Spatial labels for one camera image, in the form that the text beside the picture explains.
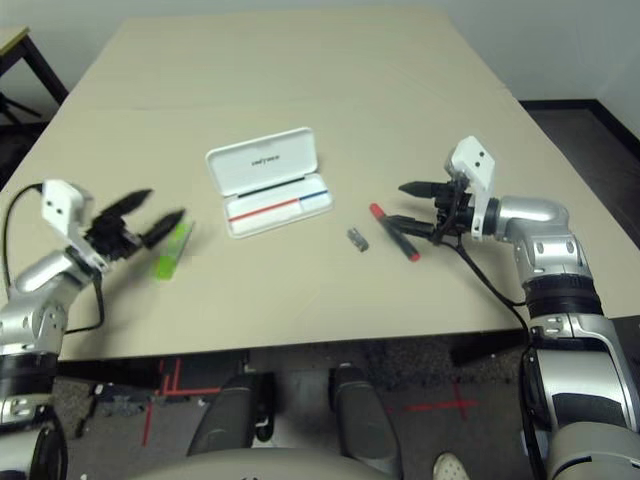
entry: green highlighter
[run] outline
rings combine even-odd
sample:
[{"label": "green highlighter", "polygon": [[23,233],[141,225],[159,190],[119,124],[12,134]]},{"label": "green highlighter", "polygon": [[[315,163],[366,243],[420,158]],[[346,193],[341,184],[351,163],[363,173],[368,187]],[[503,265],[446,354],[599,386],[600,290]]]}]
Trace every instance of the green highlighter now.
[{"label": "green highlighter", "polygon": [[171,280],[184,247],[191,236],[195,222],[179,223],[169,235],[167,253],[156,260],[155,276],[158,280]]}]

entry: shoe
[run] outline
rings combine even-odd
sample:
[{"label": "shoe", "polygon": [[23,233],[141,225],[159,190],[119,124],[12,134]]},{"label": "shoe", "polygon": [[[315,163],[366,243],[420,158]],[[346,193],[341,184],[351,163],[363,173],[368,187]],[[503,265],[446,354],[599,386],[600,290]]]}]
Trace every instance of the shoe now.
[{"label": "shoe", "polygon": [[433,464],[433,480],[469,480],[469,475],[458,457],[445,452]]}]

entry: red stripe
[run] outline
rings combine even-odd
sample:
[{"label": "red stripe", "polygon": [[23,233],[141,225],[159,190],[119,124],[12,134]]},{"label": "red stripe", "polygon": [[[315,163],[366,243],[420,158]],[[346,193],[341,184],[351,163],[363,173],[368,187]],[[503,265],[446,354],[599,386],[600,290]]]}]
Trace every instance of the red stripe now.
[{"label": "red stripe", "polygon": [[176,358],[176,369],[173,372],[173,388],[171,390],[177,390],[178,381],[180,380],[180,365],[182,364],[182,359],[180,357]]},{"label": "red stripe", "polygon": [[269,207],[260,208],[258,210],[254,210],[253,212],[243,213],[242,215],[236,215],[235,217],[231,217],[229,219],[230,222],[235,222],[236,220],[241,220],[243,218],[251,217],[253,215],[257,215],[259,213],[268,212],[269,210],[273,210],[274,208],[284,207],[285,205],[289,205],[291,203],[297,203],[298,199],[294,198],[292,200],[287,200],[286,202],[276,203],[275,205],[271,205]]},{"label": "red stripe", "polygon": [[170,390],[164,392],[164,394],[168,397],[175,395],[207,395],[213,393],[220,393],[220,387],[212,387],[212,388],[186,388],[183,390]]},{"label": "red stripe", "polygon": [[[161,358],[160,361],[158,362],[158,373],[162,373],[163,370],[164,370],[164,358]],[[156,395],[160,395],[160,390],[156,390],[154,393]]]},{"label": "red stripe", "polygon": [[460,416],[462,420],[467,420],[467,411],[464,409],[464,405],[462,405],[462,396],[460,395],[460,387],[458,386],[458,380],[453,382],[453,394],[456,397],[456,401],[460,404],[458,408],[460,409]]},{"label": "red stripe", "polygon": [[459,400],[454,402],[438,402],[438,403],[418,403],[416,405],[407,405],[402,408],[405,412],[427,412],[430,410],[443,410],[446,408],[464,408],[475,407],[478,402],[475,400]]},{"label": "red stripe", "polygon": [[153,413],[153,403],[147,404],[147,417],[144,420],[144,430],[142,432],[142,446],[146,447],[149,441],[149,431],[151,430],[151,414]]}]

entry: black cable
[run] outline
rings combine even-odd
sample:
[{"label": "black cable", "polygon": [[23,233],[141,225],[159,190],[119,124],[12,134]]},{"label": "black cable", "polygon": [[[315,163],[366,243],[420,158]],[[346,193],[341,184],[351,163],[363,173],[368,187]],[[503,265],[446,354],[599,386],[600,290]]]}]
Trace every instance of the black cable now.
[{"label": "black cable", "polygon": [[74,328],[71,330],[67,330],[65,335],[69,335],[71,333],[88,332],[89,330],[95,330],[96,328],[100,328],[104,324],[105,313],[104,313],[104,297],[102,296],[102,274],[96,270],[92,275],[91,279],[93,281],[93,288],[96,291],[96,301],[98,302],[98,323],[90,327]]},{"label": "black cable", "polygon": [[58,439],[60,440],[60,480],[67,480],[67,469],[69,468],[69,450],[67,447],[67,439],[64,436],[64,429],[58,414],[51,409],[51,422],[56,430]]},{"label": "black cable", "polygon": [[2,274],[4,278],[4,288],[7,292],[7,299],[9,298],[9,287],[11,286],[11,275],[9,274],[9,259],[7,254],[7,239],[9,237],[9,219],[11,218],[11,212],[13,211],[13,207],[16,205],[20,197],[27,193],[29,190],[36,190],[39,193],[42,193],[42,183],[32,183],[31,185],[27,185],[22,190],[20,190],[16,195],[11,199],[9,203],[9,208],[7,208],[7,213],[4,216],[4,224],[2,226]]},{"label": "black cable", "polygon": [[544,462],[542,461],[542,455],[540,454],[540,446],[538,445],[538,438],[536,437],[536,429],[529,412],[527,411],[527,402],[525,400],[524,390],[524,364],[525,351],[520,357],[520,366],[518,368],[518,398],[520,401],[520,412],[522,414],[522,431],[524,432],[524,442],[527,446],[527,454],[529,456],[529,464],[533,471],[533,476],[536,480],[544,480],[546,478]]},{"label": "black cable", "polygon": [[458,236],[458,244],[457,245],[453,245],[453,244],[448,243],[448,242],[440,242],[440,245],[445,245],[445,246],[449,247],[450,249],[452,249],[454,252],[456,252],[460,256],[460,258],[462,258],[465,261],[465,263],[469,266],[469,268],[471,268],[473,273],[476,274],[476,276],[480,279],[480,281],[484,284],[484,286],[487,287],[489,289],[489,291],[491,293],[493,293],[495,295],[495,297],[498,300],[500,300],[500,302],[505,307],[507,307],[507,309],[511,313],[513,313],[513,315],[520,322],[520,325],[522,326],[522,328],[525,331],[529,330],[529,327],[527,327],[527,323],[525,322],[524,318],[522,318],[522,315],[520,315],[520,313],[515,309],[515,307],[521,307],[521,306],[525,305],[525,302],[514,302],[513,300],[505,297],[502,293],[500,293],[498,291],[498,289],[493,285],[493,283],[491,283],[491,280],[489,280],[487,278],[487,276],[480,269],[480,267],[478,267],[476,262],[474,262],[473,259],[469,256],[469,254],[465,250],[464,246],[462,245],[461,236]]}]

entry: small metal object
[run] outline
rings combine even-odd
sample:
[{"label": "small metal object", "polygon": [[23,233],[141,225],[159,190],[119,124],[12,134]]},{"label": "small metal object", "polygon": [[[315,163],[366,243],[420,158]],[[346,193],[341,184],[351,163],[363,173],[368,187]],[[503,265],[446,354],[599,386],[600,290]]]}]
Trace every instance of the small metal object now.
[{"label": "small metal object", "polygon": [[366,252],[369,249],[369,242],[365,240],[357,228],[354,227],[347,230],[347,237],[361,252]]}]

